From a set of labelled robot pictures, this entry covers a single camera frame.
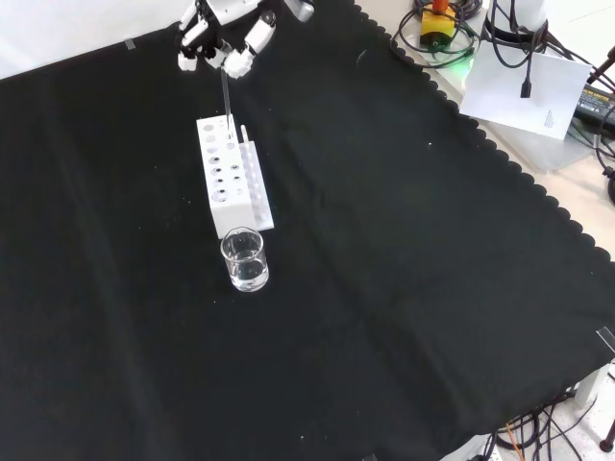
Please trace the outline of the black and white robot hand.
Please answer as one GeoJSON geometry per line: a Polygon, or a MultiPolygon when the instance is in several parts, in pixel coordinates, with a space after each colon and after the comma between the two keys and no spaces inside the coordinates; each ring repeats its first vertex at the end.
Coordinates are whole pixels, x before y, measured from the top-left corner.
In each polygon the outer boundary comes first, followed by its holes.
{"type": "Polygon", "coordinates": [[[278,9],[305,23],[311,1],[191,1],[177,25],[178,67],[193,72],[203,62],[232,79],[250,72],[277,29],[278,9]]]}

